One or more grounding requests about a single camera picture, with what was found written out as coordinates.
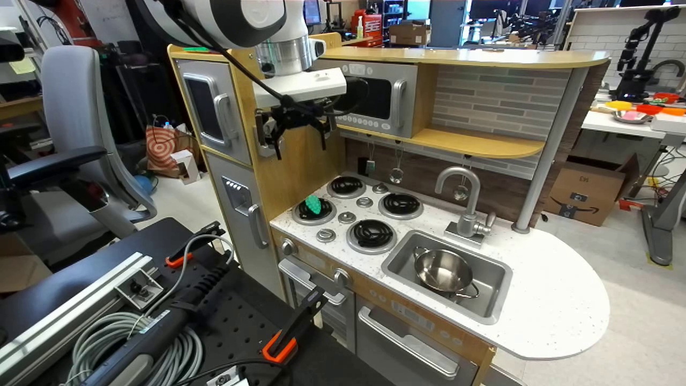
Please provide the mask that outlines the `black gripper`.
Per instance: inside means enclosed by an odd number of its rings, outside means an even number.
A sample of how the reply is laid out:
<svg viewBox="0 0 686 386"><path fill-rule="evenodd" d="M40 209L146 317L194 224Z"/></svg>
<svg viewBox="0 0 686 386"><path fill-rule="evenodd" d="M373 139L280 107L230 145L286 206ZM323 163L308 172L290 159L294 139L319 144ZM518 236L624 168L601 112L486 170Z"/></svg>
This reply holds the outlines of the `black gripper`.
<svg viewBox="0 0 686 386"><path fill-rule="evenodd" d="M312 127L319 132L322 151L326 151L327 132L334 129L334 109L327 100L288 102L267 107L259 113L259 134L269 141L273 156L280 161L278 139L285 130Z"/></svg>

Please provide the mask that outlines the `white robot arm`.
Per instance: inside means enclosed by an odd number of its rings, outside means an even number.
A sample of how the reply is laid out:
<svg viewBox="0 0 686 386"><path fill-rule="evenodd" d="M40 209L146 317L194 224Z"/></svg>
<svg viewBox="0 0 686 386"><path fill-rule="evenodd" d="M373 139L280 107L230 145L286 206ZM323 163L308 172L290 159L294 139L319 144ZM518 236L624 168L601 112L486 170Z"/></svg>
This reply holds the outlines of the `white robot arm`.
<svg viewBox="0 0 686 386"><path fill-rule="evenodd" d="M303 0L134 0L174 43L220 53L253 82L256 129L280 154L288 129L310 127L319 144L336 129L346 95L340 68L314 68Z"/></svg>

